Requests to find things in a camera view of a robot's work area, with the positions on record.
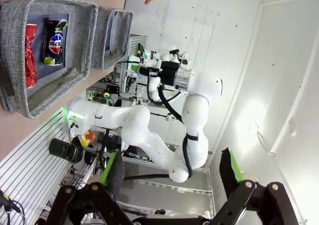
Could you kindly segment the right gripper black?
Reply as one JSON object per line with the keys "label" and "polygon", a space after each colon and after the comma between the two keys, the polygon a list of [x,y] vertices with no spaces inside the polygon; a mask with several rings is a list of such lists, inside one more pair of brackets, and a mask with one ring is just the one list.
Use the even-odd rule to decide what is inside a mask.
{"label": "right gripper black", "polygon": [[144,67],[140,65],[132,65],[131,70],[134,72],[140,72],[140,75],[146,77],[159,77],[160,81],[164,85],[174,86],[175,75],[179,69],[179,63],[172,61],[162,61],[160,69],[154,67]]}

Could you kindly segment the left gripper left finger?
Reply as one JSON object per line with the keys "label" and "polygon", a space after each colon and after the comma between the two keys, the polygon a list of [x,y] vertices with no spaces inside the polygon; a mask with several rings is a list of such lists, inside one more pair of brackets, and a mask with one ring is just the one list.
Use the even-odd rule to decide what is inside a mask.
{"label": "left gripper left finger", "polygon": [[107,166],[96,182],[83,188],[61,187],[51,208],[52,225],[79,225],[86,214],[98,213],[106,225],[132,225],[117,204],[124,180],[124,162],[120,151],[111,154]]}

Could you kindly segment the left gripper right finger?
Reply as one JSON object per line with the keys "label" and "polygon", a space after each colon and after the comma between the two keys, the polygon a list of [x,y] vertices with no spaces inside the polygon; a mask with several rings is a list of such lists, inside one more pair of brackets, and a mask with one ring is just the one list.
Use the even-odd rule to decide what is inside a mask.
{"label": "left gripper right finger", "polygon": [[246,211],[256,212],[263,225],[299,224],[284,185],[271,182],[262,186],[244,179],[228,148],[222,151],[219,172],[227,201],[211,220],[213,225],[236,225]]}

